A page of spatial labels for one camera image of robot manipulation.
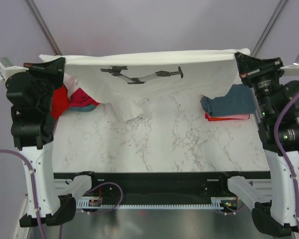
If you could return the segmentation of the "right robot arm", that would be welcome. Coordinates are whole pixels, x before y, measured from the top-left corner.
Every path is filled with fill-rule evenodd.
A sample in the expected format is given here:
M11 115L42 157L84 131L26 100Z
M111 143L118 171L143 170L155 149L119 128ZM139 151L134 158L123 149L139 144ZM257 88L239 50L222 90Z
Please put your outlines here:
M253 89L261 113L258 134L270 169L272 195L258 192L244 177L218 183L224 196L235 194L251 211L256 229L275 238L299 236L299 55L292 65L280 58L235 54L240 79Z

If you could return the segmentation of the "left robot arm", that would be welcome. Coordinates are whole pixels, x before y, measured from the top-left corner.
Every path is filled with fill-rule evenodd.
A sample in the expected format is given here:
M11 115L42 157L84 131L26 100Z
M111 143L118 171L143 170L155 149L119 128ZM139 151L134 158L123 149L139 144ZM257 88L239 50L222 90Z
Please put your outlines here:
M52 151L56 119L51 109L54 92L63 85L65 63L64 57L25 63L25 69L10 76L5 84L6 97L12 103L14 146L25 163L28 207L19 220L22 228L69 222L75 216L77 201L85 193L94 196L99 192L91 172L76 174L61 194L55 188Z

